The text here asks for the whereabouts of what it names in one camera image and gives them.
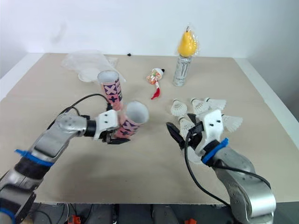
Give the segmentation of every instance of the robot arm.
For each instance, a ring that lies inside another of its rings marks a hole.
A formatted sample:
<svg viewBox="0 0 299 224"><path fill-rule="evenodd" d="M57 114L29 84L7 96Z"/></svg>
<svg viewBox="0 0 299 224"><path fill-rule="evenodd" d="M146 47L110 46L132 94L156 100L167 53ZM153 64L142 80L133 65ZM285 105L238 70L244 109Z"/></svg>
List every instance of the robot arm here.
<svg viewBox="0 0 299 224"><path fill-rule="evenodd" d="M93 137L108 144L128 141L111 139L111 133L117 127L114 110L101 113L96 120L64 113L28 151L16 150L22 158L0 179L0 223L20 223L26 217L36 197L34 190L73 137Z"/></svg>
<svg viewBox="0 0 299 224"><path fill-rule="evenodd" d="M228 191L232 214L237 221L242 224L272 224L276 201L268 182L224 169L229 167L256 173L249 159L227 146L228 139L219 142L223 132L221 112L213 110L188 116L195 127L189 130L187 140L190 141L187 144L179 130L172 123L167 123L171 136L181 149L187 150L188 159L202 161L213 168Z"/></svg>

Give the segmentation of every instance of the white feather shuttlecock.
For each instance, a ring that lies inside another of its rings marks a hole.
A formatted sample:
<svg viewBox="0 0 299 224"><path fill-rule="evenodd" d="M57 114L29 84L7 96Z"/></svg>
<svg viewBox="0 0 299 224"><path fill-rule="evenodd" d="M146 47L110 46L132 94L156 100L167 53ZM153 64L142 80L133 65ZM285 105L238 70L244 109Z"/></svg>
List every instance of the white feather shuttlecock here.
<svg viewBox="0 0 299 224"><path fill-rule="evenodd" d="M187 113L187 105L179 101L178 99L173 100L171 107L171 113L174 116L183 116Z"/></svg>
<svg viewBox="0 0 299 224"><path fill-rule="evenodd" d="M226 105L225 99L211 99L211 98L205 98L205 101L209 104L211 109L219 109L223 110Z"/></svg>
<svg viewBox="0 0 299 224"><path fill-rule="evenodd" d="M234 132L240 127L243 122L243 118L222 115L223 126L229 131Z"/></svg>
<svg viewBox="0 0 299 224"><path fill-rule="evenodd" d="M206 101L202 101L196 98L192 98L191 103L193 106L193 111L197 115L207 111L210 108L209 104Z"/></svg>
<svg viewBox="0 0 299 224"><path fill-rule="evenodd" d="M181 116L178 118L179 121L179 133L185 139L187 137L190 128L193 128L195 124L189 121L187 118Z"/></svg>

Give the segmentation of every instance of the table edge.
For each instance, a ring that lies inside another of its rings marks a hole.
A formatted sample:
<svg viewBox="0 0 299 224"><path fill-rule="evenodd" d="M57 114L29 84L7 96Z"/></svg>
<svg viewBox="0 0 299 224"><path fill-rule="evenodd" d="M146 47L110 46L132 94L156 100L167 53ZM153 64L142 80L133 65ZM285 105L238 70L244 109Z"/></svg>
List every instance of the table edge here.
<svg viewBox="0 0 299 224"><path fill-rule="evenodd" d="M299 150L299 122L246 58L234 58Z"/></svg>
<svg viewBox="0 0 299 224"><path fill-rule="evenodd" d="M6 97L19 80L32 68L44 53L26 54L11 70L0 79L0 101Z"/></svg>

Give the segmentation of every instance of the red object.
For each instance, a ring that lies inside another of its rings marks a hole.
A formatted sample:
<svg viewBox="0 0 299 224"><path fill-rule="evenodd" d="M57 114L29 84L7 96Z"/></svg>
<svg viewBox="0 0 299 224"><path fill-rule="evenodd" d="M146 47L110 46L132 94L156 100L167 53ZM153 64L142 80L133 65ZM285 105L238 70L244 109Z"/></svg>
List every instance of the red object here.
<svg viewBox="0 0 299 224"><path fill-rule="evenodd" d="M157 98L159 96L160 96L160 88L157 88L156 92L154 93L154 95L152 96L151 99L155 99L155 98Z"/></svg>
<svg viewBox="0 0 299 224"><path fill-rule="evenodd" d="M189 220L185 221L185 224L196 224L197 221L194 220L193 218L190 218Z"/></svg>
<svg viewBox="0 0 299 224"><path fill-rule="evenodd" d="M81 224L81 220L79 216L72 215L67 219L68 224Z"/></svg>

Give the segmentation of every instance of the blue ring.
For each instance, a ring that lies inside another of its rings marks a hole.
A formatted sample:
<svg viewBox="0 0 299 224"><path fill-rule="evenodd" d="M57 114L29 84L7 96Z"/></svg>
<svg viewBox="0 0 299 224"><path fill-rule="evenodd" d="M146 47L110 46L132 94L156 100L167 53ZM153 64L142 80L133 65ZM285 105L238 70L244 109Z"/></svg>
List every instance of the blue ring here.
<svg viewBox="0 0 299 224"><path fill-rule="evenodd" d="M14 213L12 211L4 209L4 208L0 208L0 212L7 214L13 221L13 224L15 224L15 217L14 217Z"/></svg>
<svg viewBox="0 0 299 224"><path fill-rule="evenodd" d="M228 145L228 138L225 138L219 145L217 145L211 152L209 152L203 159L202 162L206 164L220 149Z"/></svg>
<svg viewBox="0 0 299 224"><path fill-rule="evenodd" d="M53 162L47 162L47 161L41 160L41 159L31 155L31 152L28 152L28 151L22 151L22 150L16 149L15 152L19 153L21 156L23 156L37 164L40 164L40 165L43 165L46 167L51 167L54 164Z"/></svg>

